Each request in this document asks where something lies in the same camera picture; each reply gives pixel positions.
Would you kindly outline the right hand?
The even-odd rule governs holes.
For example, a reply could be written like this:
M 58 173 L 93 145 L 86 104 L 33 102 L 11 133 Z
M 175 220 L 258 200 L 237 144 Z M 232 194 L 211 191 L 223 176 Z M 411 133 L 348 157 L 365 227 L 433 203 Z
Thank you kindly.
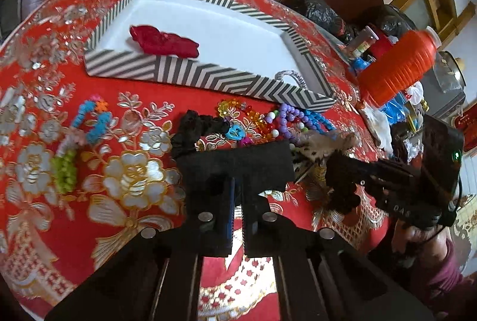
M 439 265 L 447 257 L 448 240 L 451 240 L 448 227 L 421 230 L 399 220 L 394 227 L 391 247 L 393 252 L 404 254 L 409 248 L 417 246 L 416 256 L 420 263 L 430 268 Z

